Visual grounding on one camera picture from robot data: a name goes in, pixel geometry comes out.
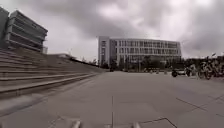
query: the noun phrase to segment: cloud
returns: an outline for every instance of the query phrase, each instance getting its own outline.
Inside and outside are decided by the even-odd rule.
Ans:
[[[213,1],[196,5],[192,15],[192,24],[185,35],[187,44],[185,50],[191,56],[207,56],[216,52],[218,55],[224,51],[224,2]]]
[[[224,46],[222,0],[3,0],[3,5],[46,27],[51,53],[80,59],[97,58],[97,36],[177,40],[185,57],[220,53]]]

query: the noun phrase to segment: cloudy sky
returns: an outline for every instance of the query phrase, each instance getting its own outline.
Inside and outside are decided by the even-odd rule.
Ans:
[[[49,30],[50,53],[97,58],[97,36],[180,41],[184,57],[224,52],[224,0],[1,0]]]

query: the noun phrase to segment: stone steps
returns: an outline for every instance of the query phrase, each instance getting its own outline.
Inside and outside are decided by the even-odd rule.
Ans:
[[[29,93],[34,93],[38,91],[44,91],[46,89],[50,89],[53,87],[58,87],[61,85],[66,85],[69,83],[73,83],[79,80],[83,80],[89,77],[93,77],[97,74],[89,74],[89,75],[83,75],[83,76],[75,76],[71,78],[63,78],[60,80],[51,80],[51,81],[44,81],[44,82],[38,82],[38,83],[30,83],[30,84],[24,84],[21,86],[0,86],[0,98],[9,98]]]
[[[69,74],[69,73],[78,73],[74,71],[10,71],[10,70],[1,70],[0,77],[26,77],[26,76],[42,76],[42,75],[60,75],[60,74]]]
[[[39,76],[26,76],[26,77],[2,77],[0,78],[0,86],[21,86],[29,83],[37,83],[43,81],[59,80],[63,78],[71,78],[75,76],[86,75],[84,73],[72,73],[61,75],[39,75]]]

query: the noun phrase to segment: building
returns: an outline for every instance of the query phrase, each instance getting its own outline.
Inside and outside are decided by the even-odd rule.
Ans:
[[[126,39],[100,36],[98,38],[99,64],[108,63],[111,60],[117,64],[121,60],[129,62],[141,62],[145,56],[152,60],[167,61],[181,58],[180,43],[176,41],[152,40],[152,39]]]
[[[11,13],[6,29],[5,42],[12,47],[43,52],[47,30],[19,11]]]
[[[0,7],[0,47],[3,47],[6,23],[8,21],[9,12]]]

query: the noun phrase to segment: concrete ground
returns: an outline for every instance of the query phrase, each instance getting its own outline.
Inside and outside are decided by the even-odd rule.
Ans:
[[[147,73],[105,73],[41,94],[0,101],[3,128],[223,128],[224,84]]]

